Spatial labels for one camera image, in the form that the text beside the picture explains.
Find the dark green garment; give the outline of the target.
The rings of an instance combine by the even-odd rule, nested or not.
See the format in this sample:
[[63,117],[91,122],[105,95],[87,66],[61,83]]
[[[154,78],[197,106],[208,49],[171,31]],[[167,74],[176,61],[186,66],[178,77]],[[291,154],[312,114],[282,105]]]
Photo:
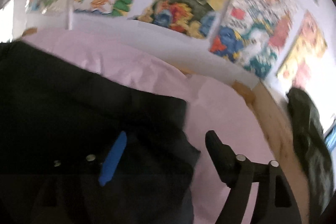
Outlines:
[[308,180],[309,222],[317,223],[334,193],[332,159],[318,109],[310,96],[300,88],[290,88],[286,96],[294,152]]

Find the wooden bed frame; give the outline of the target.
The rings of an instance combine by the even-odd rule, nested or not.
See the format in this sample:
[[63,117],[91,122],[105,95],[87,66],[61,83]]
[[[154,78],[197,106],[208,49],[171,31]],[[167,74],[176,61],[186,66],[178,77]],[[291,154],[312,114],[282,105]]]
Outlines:
[[[38,31],[40,30],[34,28],[25,30],[23,39],[26,35],[35,34]],[[309,194],[307,179],[293,150],[293,134],[290,121],[262,84],[258,84],[253,93],[256,98],[252,103],[247,103],[240,94],[238,95],[244,99],[245,104],[257,119],[273,154],[273,159],[280,163],[290,184],[299,207],[301,220],[303,223],[308,223]]]

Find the pink duvet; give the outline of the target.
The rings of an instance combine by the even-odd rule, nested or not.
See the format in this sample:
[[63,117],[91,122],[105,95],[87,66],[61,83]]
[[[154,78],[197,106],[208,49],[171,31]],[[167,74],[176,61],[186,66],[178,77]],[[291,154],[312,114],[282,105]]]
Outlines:
[[172,65],[105,35],[49,28],[24,39],[119,84],[188,103],[184,131],[201,152],[191,186],[195,223],[214,223],[229,193],[207,152],[207,131],[214,130],[224,144],[250,161],[268,163],[273,159],[259,123],[244,99],[218,80],[186,76]]

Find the yellow pink animals drawing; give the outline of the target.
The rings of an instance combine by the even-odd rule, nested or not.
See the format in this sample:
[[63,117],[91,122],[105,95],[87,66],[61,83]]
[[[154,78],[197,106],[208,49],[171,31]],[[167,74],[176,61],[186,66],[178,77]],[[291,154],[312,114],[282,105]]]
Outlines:
[[293,44],[277,71],[277,88],[286,93],[290,88],[313,90],[318,69],[327,50],[323,31],[315,17],[305,11]]

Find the black padded jacket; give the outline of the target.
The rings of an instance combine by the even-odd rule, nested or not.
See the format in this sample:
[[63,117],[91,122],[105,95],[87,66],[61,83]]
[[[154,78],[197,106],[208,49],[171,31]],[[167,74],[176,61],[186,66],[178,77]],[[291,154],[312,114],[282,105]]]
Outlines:
[[114,83],[20,40],[1,44],[1,223],[58,223],[55,159],[121,131],[116,223],[193,223],[200,152],[183,131],[186,110],[182,99]]

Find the busy 2024 doodle drawing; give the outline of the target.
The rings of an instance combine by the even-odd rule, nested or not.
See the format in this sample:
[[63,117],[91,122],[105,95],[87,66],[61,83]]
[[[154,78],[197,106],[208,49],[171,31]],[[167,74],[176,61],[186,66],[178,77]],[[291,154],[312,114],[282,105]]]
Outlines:
[[296,12],[295,0],[230,0],[210,52],[265,79]]

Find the bright window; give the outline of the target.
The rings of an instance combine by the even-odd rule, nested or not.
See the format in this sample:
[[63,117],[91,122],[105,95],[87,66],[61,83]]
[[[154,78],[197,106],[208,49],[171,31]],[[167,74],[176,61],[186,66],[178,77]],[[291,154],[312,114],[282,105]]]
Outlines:
[[0,41],[13,39],[14,0],[8,0],[0,10]]

